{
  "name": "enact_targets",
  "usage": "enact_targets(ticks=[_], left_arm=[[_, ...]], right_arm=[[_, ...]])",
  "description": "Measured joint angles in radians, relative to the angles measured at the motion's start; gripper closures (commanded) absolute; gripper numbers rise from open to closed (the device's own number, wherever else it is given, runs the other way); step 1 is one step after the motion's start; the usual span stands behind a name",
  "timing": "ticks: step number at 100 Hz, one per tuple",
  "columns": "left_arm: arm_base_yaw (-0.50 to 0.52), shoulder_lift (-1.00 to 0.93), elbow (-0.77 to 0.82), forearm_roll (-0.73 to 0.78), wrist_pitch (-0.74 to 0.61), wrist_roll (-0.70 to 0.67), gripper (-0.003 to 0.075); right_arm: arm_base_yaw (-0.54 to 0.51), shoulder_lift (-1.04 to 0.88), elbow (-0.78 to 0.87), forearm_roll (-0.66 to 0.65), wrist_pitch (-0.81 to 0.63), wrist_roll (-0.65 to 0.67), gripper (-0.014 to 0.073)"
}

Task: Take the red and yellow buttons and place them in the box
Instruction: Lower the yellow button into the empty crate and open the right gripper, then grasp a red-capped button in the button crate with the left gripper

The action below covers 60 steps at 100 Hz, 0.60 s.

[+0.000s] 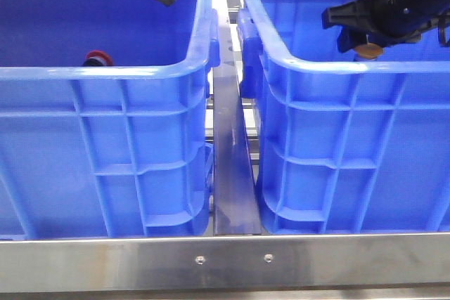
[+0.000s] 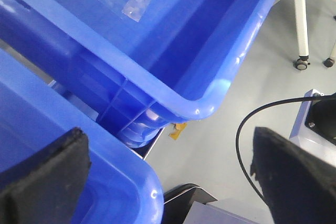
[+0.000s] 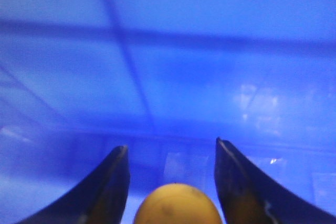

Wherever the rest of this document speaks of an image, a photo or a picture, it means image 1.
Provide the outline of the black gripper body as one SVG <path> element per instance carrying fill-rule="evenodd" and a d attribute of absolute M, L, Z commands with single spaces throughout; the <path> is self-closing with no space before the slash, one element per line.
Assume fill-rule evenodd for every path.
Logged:
<path fill-rule="evenodd" d="M 448 46 L 449 0 L 364 0 L 372 26 L 379 34 L 400 39 L 437 20 L 438 41 Z"/>

